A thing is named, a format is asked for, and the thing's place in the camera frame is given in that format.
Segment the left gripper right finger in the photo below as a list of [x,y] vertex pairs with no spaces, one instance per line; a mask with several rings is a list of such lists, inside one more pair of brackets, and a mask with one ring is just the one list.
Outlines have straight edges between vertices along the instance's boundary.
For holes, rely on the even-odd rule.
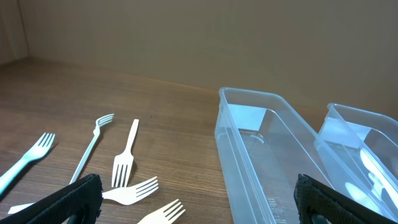
[[294,200],[300,224],[395,224],[306,174],[298,175]]

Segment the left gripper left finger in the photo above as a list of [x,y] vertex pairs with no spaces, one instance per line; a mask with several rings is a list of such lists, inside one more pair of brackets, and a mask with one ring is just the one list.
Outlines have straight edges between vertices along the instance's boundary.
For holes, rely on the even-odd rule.
[[94,224],[101,213],[102,182],[89,174],[33,205],[1,220],[1,224]]

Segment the white spoon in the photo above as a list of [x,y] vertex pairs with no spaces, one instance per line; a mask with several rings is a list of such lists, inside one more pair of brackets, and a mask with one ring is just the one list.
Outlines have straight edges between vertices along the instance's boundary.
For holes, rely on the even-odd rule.
[[397,207],[397,190],[392,186],[391,181],[386,179],[385,175],[377,168],[366,152],[361,150],[360,157],[364,166],[370,171],[369,177],[374,181],[374,191],[380,195],[377,188],[385,189],[395,207]]
[[350,195],[350,197],[357,203],[365,206],[366,208],[378,213],[382,214],[379,207],[372,201],[372,199],[367,196],[362,190],[357,188],[357,186],[346,182],[345,187]]

